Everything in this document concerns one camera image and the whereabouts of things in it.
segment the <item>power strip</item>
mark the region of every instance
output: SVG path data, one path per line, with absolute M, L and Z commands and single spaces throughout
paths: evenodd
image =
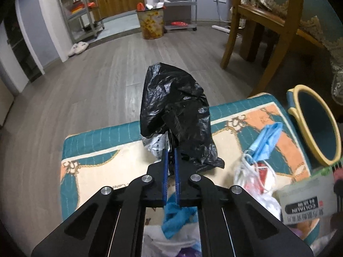
M 219 31 L 222 31 L 222 32 L 225 32 L 225 33 L 229 33 L 230 32 L 230 29 L 224 28 L 224 27 L 220 27 L 220 26 L 217 26 L 217 25 L 212 25 L 212 28 L 216 29 L 216 30 L 219 30 Z

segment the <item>blue face mask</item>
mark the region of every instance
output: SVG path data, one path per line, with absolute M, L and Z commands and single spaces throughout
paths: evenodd
M 249 147 L 248 153 L 254 161 L 258 162 L 270 158 L 282 131 L 282 123 L 276 122 L 266 125 L 258 135 L 254 143 Z

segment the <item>kitchen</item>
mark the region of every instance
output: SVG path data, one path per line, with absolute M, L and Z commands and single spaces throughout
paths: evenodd
M 144 0 L 60 0 L 60 7 L 72 43 L 91 43 L 138 28 L 138 3 L 145 4 Z

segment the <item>table leg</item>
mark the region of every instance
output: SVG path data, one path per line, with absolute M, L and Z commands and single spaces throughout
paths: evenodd
M 246 20 L 239 55 L 246 61 L 255 61 L 265 27 L 252 20 Z

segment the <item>red plate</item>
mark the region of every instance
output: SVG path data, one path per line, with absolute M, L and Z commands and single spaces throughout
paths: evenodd
M 174 21 L 171 23 L 173 26 L 187 26 L 188 24 L 186 22 L 181 22 L 181 21 Z

